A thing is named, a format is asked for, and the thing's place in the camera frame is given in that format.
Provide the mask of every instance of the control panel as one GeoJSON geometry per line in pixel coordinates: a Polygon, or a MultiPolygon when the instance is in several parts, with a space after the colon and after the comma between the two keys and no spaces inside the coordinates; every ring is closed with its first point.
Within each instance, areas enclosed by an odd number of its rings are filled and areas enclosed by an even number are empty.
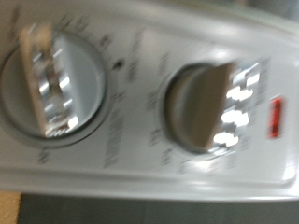
{"type": "Polygon", "coordinates": [[[299,197],[299,38],[271,16],[176,1],[0,8],[1,189],[299,197]]]}

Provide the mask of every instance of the gray floor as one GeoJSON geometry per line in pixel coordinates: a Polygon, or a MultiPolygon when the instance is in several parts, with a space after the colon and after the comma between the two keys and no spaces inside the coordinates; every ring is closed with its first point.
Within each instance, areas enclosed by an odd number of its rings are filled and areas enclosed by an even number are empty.
{"type": "Polygon", "coordinates": [[[297,224],[299,202],[174,203],[23,195],[19,224],[297,224]]]}

